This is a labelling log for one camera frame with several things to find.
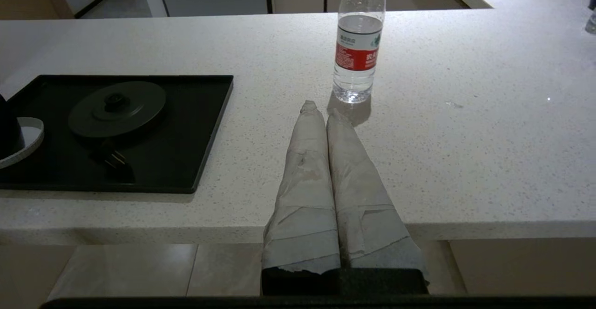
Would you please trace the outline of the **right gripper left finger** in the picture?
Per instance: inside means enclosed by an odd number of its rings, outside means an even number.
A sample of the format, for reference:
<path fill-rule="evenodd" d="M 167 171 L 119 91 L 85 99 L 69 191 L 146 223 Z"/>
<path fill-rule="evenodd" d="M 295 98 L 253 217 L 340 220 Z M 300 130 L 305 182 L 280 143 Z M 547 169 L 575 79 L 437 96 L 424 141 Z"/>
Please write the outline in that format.
<path fill-rule="evenodd" d="M 261 262 L 264 296 L 328 294 L 328 279 L 341 268 L 325 120 L 313 101 L 304 102 L 292 131 Z"/>

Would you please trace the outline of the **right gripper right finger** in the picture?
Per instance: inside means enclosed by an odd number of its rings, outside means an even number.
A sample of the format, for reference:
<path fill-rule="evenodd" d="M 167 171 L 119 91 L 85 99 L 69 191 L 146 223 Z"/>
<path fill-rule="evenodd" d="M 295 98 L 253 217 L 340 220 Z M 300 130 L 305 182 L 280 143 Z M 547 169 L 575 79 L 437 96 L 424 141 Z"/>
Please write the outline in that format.
<path fill-rule="evenodd" d="M 349 118 L 334 109 L 326 123 L 339 232 L 344 296 L 428 294 L 421 249 L 389 197 Z"/>

